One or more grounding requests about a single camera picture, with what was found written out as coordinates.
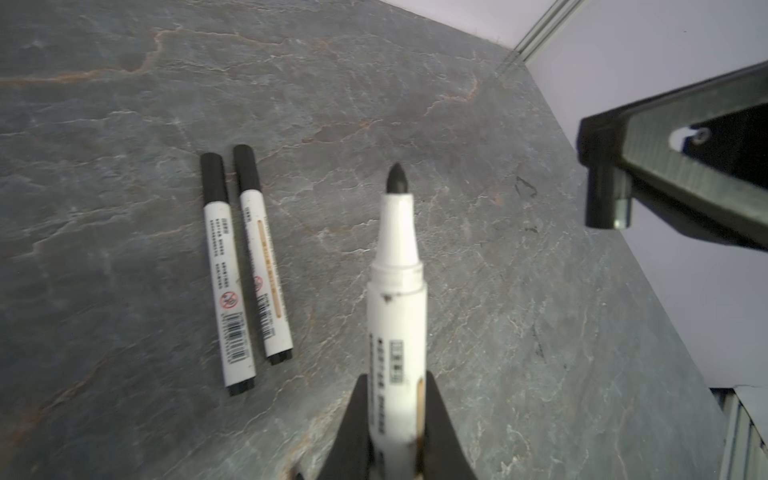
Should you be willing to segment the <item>white marker pen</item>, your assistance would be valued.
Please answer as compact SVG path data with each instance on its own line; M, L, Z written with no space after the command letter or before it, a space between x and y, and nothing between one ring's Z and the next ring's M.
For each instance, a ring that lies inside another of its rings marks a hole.
M200 157L204 222L224 384L231 396L254 387L256 369L247 322L223 159Z
M401 164L387 175L367 286L368 430L377 479L415 479L425 430L427 284L414 197Z
M293 357L293 340L253 149L233 148L239 200L266 358L277 365Z

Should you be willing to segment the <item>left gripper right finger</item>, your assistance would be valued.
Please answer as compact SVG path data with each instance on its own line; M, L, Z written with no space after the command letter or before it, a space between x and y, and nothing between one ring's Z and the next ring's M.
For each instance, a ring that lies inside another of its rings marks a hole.
M426 373L425 406L423 478L476 480L431 372Z

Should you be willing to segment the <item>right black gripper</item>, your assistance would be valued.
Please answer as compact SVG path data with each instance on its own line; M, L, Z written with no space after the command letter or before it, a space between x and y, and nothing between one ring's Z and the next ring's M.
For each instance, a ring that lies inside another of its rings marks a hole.
M577 156L632 178L675 231L767 251L767 65L749 66L583 119Z

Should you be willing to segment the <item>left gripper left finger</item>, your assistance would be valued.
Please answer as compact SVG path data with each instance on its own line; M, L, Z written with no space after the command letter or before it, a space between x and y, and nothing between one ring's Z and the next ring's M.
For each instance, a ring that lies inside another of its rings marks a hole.
M368 377L352 390L336 439L318 474L320 480L365 480L369 475Z

